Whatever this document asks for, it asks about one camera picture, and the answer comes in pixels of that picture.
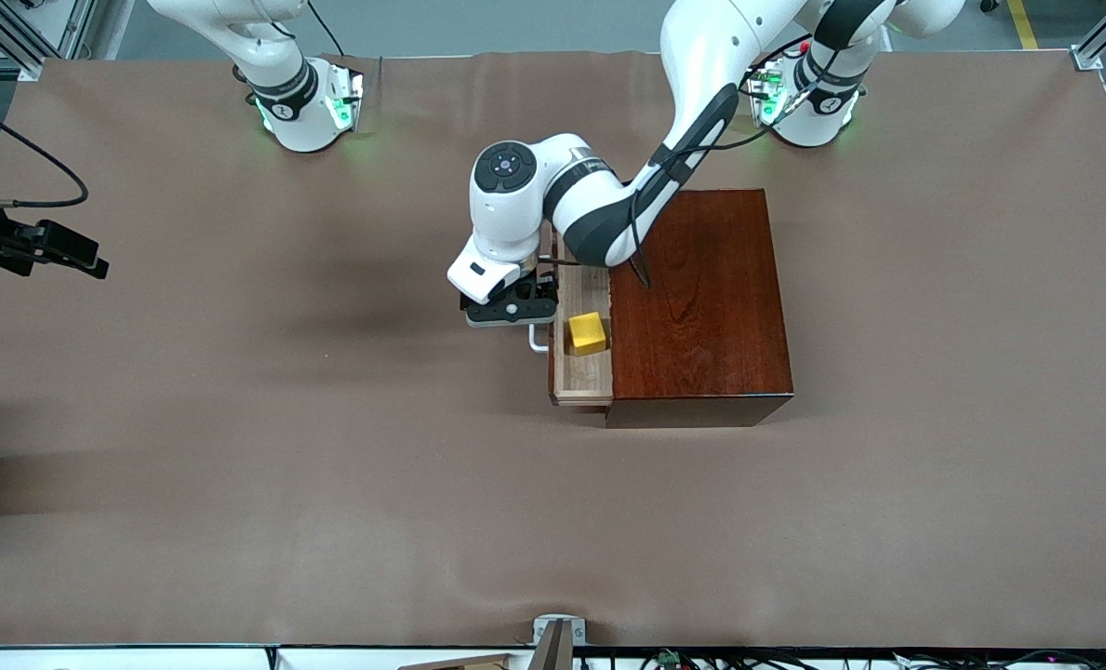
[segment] metal bracket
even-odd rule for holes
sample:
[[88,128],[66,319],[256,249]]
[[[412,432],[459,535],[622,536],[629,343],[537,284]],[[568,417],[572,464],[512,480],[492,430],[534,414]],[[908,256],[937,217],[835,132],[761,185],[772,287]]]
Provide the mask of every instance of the metal bracket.
[[1070,46],[1070,56],[1074,61],[1074,69],[1077,72],[1088,72],[1088,71],[1100,71],[1103,69],[1103,59],[1100,56],[1093,56],[1093,59],[1087,59],[1081,54],[1079,46],[1073,44]]
[[0,75],[13,67],[3,61],[14,61],[20,65],[20,81],[38,80],[44,59],[76,59],[87,38],[87,27],[96,9],[97,0],[71,0],[69,19],[64,33],[45,38],[28,20],[27,12],[20,12],[19,3],[0,0]]
[[555,624],[557,620],[565,620],[570,625],[571,640],[573,640],[573,646],[584,646],[586,645],[586,620],[582,616],[574,616],[571,614],[544,614],[536,616],[532,620],[532,643],[540,645],[541,637],[544,636],[545,628],[550,624]]

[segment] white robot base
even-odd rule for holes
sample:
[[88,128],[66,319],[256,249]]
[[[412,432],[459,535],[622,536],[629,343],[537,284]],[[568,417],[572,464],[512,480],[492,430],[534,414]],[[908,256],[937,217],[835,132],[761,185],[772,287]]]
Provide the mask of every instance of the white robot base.
[[823,105],[827,106],[821,109],[806,101],[787,117],[776,122],[787,102],[799,94],[792,76],[795,62],[796,59],[770,61],[752,76],[752,114],[760,126],[772,126],[775,123],[772,132],[787,144],[805,148],[821,147],[833,140],[838,130],[851,123],[858,93],[855,92],[846,103],[837,97],[826,98]]
[[288,105],[267,105],[262,98],[254,102],[263,117],[263,127],[285,149],[301,153],[319,151],[342,133],[356,133],[363,93],[362,73],[323,59],[306,59],[306,63],[317,73],[319,85],[299,114]]

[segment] metal frame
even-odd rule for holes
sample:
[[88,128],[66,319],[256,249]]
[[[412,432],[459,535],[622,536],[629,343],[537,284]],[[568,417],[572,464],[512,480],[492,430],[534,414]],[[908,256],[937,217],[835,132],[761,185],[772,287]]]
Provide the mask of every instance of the metal frame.
[[[568,618],[562,619],[561,616],[551,614],[535,620],[535,653],[532,655],[528,670],[573,670],[575,621]],[[577,620],[582,643],[585,643],[586,622],[583,619]]]
[[1105,50],[1106,15],[1103,17],[1102,21],[1097,22],[1097,25],[1093,30],[1085,34],[1079,44],[1074,44],[1070,48],[1070,54],[1073,56],[1074,66],[1079,71],[1100,71],[1103,69],[1103,61],[1099,56]]
[[35,80],[44,59],[75,59],[96,6],[97,0],[73,0],[61,41],[54,45],[30,24],[27,13],[0,0],[0,51],[8,55],[0,59],[0,77],[17,72],[21,77]]

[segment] robot control button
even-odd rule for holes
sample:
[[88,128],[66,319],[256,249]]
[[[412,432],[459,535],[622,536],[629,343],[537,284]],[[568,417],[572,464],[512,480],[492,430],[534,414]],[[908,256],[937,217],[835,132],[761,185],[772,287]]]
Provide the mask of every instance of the robot control button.
[[497,154],[494,159],[490,161],[490,171],[499,175],[501,178],[511,177],[515,171],[519,170],[520,161],[519,156],[514,154]]
[[499,178],[493,171],[490,171],[490,164],[488,161],[480,161],[474,167],[474,184],[482,191],[493,191],[499,187]]
[[488,148],[482,149],[482,154],[479,156],[480,161],[489,161],[490,158],[497,157],[501,151],[510,151],[511,142],[499,142],[498,144],[491,144]]
[[523,170],[513,177],[509,177],[502,180],[502,190],[504,191],[518,191],[520,186],[528,184],[531,180],[532,171]]

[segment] black cable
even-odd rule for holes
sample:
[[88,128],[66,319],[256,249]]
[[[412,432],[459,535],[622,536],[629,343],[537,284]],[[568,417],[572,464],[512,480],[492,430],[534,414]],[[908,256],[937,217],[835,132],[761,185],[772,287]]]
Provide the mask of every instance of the black cable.
[[280,24],[278,24],[276,21],[268,21],[267,24],[269,27],[272,27],[272,30],[275,30],[276,32],[279,32],[280,34],[284,35],[288,39],[296,39],[295,34],[290,33],[289,31],[285,31],[284,27],[281,27]]
[[802,659],[799,659],[790,653],[776,651],[776,649],[755,649],[755,652],[775,659],[775,661],[786,662],[787,666],[802,667],[804,670],[816,670],[816,667],[807,664],[807,662],[802,661]]
[[747,84],[747,82],[752,78],[753,73],[760,72],[760,69],[763,67],[764,64],[778,59],[778,56],[783,54],[783,52],[791,50],[793,46],[799,45],[800,43],[806,41],[806,39],[811,38],[813,38],[812,34],[805,33],[804,35],[802,35],[802,38],[794,39],[792,42],[786,43],[785,45],[779,48],[779,50],[772,51],[770,52],[770,54],[762,56],[762,59],[760,59],[760,62],[753,64],[751,67],[747,70],[745,75],[743,75],[743,81],[740,82],[739,84],[739,93],[750,96],[752,93],[750,91],[744,91],[743,85]]
[[565,259],[555,259],[552,255],[538,255],[535,262],[547,264],[582,264],[580,262],[570,262],[570,260]]
[[7,133],[9,136],[12,136],[15,139],[20,140],[21,144],[23,144],[25,147],[28,147],[32,151],[38,153],[40,156],[43,156],[44,158],[46,158],[48,161],[50,161],[50,164],[56,166],[61,171],[63,171],[64,174],[69,175],[69,178],[72,179],[74,184],[76,184],[77,190],[81,191],[81,193],[79,193],[76,196],[76,198],[69,198],[67,200],[9,200],[9,202],[11,202],[12,207],[14,207],[14,208],[72,208],[73,205],[81,205],[82,202],[85,202],[85,199],[90,198],[90,188],[85,187],[85,182],[81,181],[81,178],[77,177],[77,174],[75,171],[73,171],[72,169],[69,169],[67,165],[62,164],[62,161],[58,160],[58,158],[55,158],[55,156],[52,156],[52,154],[50,154],[50,153],[45,151],[44,149],[42,149],[41,147],[39,147],[39,145],[34,144],[34,142],[32,142],[31,139],[28,139],[27,137],[22,136],[20,133],[14,132],[11,126],[8,126],[8,124],[4,124],[4,123],[0,122],[0,130],[3,132],[3,133]]
[[744,669],[745,668],[745,669],[749,670],[750,667],[766,666],[766,667],[772,667],[772,670],[787,670],[786,667],[780,666],[779,662],[776,662],[776,661],[770,661],[770,659],[752,658],[752,661],[755,661],[755,662],[753,662],[751,666],[745,666],[741,661],[740,664],[739,664],[740,669]]
[[[685,147],[684,149],[677,149],[676,151],[669,153],[667,157],[662,158],[662,160],[659,161],[660,169],[664,169],[664,165],[668,164],[668,161],[675,161],[676,158],[685,156],[686,154],[696,154],[698,151],[726,151],[727,149],[737,149],[740,147],[745,147],[745,145],[755,142],[760,137],[763,137],[764,135],[766,135],[766,133],[772,132],[772,128],[774,128],[776,124],[787,118],[787,116],[791,115],[792,112],[794,112],[796,108],[799,108],[800,105],[803,105],[804,101],[806,101],[808,95],[813,91],[815,91],[818,85],[821,85],[822,81],[825,80],[825,73],[830,72],[830,69],[834,66],[834,61],[837,60],[838,60],[838,51],[835,51],[830,56],[828,62],[825,63],[825,67],[822,67],[822,72],[818,73],[817,76],[812,82],[810,82],[810,84],[805,88],[796,92],[796,97],[794,97],[792,102],[785,105],[785,111],[783,111],[781,115],[778,115],[776,118],[772,119],[772,123],[770,123],[768,126],[764,126],[762,130],[755,133],[755,135],[752,135],[744,139],[740,139],[739,142],[731,142],[731,144],[701,144],[697,145],[697,147]],[[787,107],[793,105],[795,105],[793,109],[791,111],[787,109]],[[633,271],[636,275],[636,279],[639,280],[639,284],[641,284],[643,287],[645,289],[650,289],[651,276],[649,274],[649,271],[647,271],[647,259],[645,254],[643,254],[643,241],[639,238],[638,228],[636,226],[637,217],[635,209],[639,200],[639,195],[643,193],[641,188],[643,187],[636,188],[635,193],[630,195],[630,203],[628,207],[628,227],[630,229],[630,238],[635,240],[635,253],[629,258],[628,263],[630,265],[630,271]],[[639,259],[639,264],[641,265],[641,268],[637,268],[635,264],[635,260],[637,258]]]
[[966,661],[948,661],[948,659],[935,656],[916,655],[909,659],[912,661],[909,664],[909,670],[1009,670],[1018,662],[1033,661],[1039,657],[1051,657],[1055,662],[1084,666],[1088,667],[1089,670],[1106,670],[1106,664],[1102,662],[1092,661],[1092,659],[1076,653],[1057,651],[1057,649],[1036,649],[1036,651],[1025,653],[1013,661],[1003,662],[981,661],[973,657],[967,658]]
[[697,662],[693,662],[693,659],[686,656],[682,651],[676,652],[676,658],[681,659],[681,666],[684,666],[687,670],[701,670],[701,667],[699,667]]
[[342,50],[342,44],[336,41],[336,38],[333,38],[333,31],[325,24],[325,19],[320,15],[317,8],[313,7],[313,0],[309,0],[309,11],[313,13],[313,17],[317,18],[317,22],[322,24],[323,29],[325,29],[325,34],[331,35],[331,42],[333,42],[333,46],[336,46],[336,54],[343,56],[344,59],[345,50]]

